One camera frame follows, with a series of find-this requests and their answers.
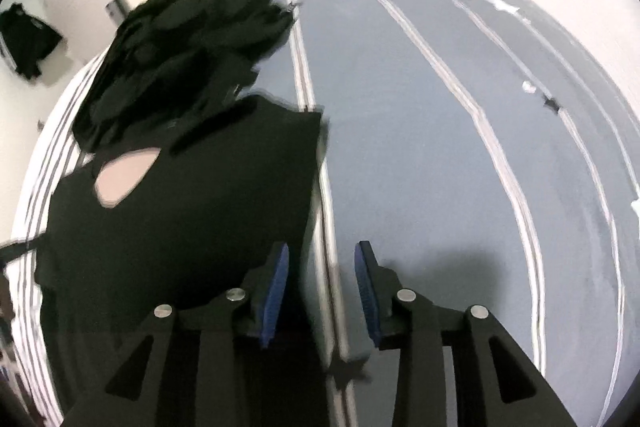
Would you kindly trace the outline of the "black garment with beige lining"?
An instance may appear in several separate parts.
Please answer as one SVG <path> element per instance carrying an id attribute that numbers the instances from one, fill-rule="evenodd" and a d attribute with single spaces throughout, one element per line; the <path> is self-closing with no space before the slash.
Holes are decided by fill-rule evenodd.
<path id="1" fill-rule="evenodd" d="M 64 419 L 156 307 L 204 307 L 285 243 L 276 335 L 247 366 L 247 426 L 329 424 L 299 288 L 322 130 L 319 113 L 253 94 L 114 147 L 60 181 L 35 279 Z"/>

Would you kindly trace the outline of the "black jacket hanging on wall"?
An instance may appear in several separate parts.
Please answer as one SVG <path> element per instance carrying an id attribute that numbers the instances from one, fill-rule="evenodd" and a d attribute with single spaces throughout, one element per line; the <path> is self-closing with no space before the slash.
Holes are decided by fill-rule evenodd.
<path id="1" fill-rule="evenodd" d="M 9 69 L 27 81 L 41 75 L 39 63 L 63 41 L 63 36 L 43 20 L 13 3 L 0 16 L 1 56 Z"/>

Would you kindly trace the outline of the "black clothes pile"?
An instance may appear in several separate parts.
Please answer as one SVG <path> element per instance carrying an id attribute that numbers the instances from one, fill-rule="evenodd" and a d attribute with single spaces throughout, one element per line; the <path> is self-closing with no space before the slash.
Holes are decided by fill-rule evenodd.
<path id="1" fill-rule="evenodd" d="M 148 0 L 116 31 L 72 131 L 98 153 L 182 118 L 212 116 L 253 86 L 257 64 L 288 40 L 278 0 Z"/>

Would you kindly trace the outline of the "striped star bed sheet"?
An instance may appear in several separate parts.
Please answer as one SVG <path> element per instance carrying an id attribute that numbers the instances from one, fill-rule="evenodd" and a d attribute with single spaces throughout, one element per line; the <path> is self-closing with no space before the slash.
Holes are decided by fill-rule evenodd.
<path id="1" fill-rule="evenodd" d="M 294 22 L 253 86 L 89 154 L 72 126 L 115 34 L 43 128 L 14 242 L 46 231 L 58 184 L 96 156 L 259 94 L 322 117 L 299 288 L 326 426 L 396 426 L 400 353 L 369 336 L 361 241 L 436 306 L 494 314 L 571 426 L 637 425 L 639 123 L 602 68 L 525 0 L 278 1 Z M 67 426 L 36 268 L 37 249 L 1 265 L 1 308 L 34 423 Z"/>

